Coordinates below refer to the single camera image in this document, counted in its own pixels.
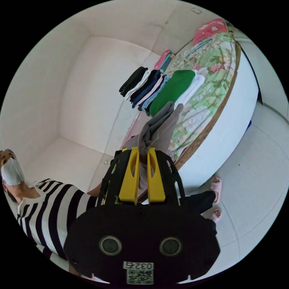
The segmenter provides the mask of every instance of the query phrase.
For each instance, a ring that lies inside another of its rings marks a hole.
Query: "black and white striped top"
[[[68,271],[63,251],[67,231],[76,218],[96,206],[98,198],[51,179],[36,184],[35,189],[40,197],[23,198],[18,205],[17,221],[42,253]]]

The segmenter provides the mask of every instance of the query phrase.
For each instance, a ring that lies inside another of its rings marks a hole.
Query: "woman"
[[[29,187],[11,150],[0,151],[0,166],[3,189],[17,203],[17,221],[25,234],[53,263],[79,275],[68,263],[63,246],[73,221],[96,206],[99,186],[87,194],[51,179]]]

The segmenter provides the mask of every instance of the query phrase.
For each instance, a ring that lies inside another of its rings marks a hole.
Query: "screw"
[[[74,256],[71,257],[71,261],[74,264],[78,264],[78,261],[77,261],[76,257],[74,257]]]
[[[145,217],[145,212],[144,211],[137,211],[136,216],[139,218],[144,218]]]

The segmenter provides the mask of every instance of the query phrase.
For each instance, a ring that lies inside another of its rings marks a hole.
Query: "green floral bed cover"
[[[174,129],[169,149],[173,160],[202,132],[224,100],[235,72],[236,51],[232,32],[217,33],[193,46],[191,41],[180,50],[165,74],[176,70],[198,70],[206,80],[184,106]]]

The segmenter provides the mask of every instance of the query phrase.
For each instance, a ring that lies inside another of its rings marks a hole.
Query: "qr code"
[[[127,270],[126,271],[127,284],[148,285],[154,283],[153,270]]]

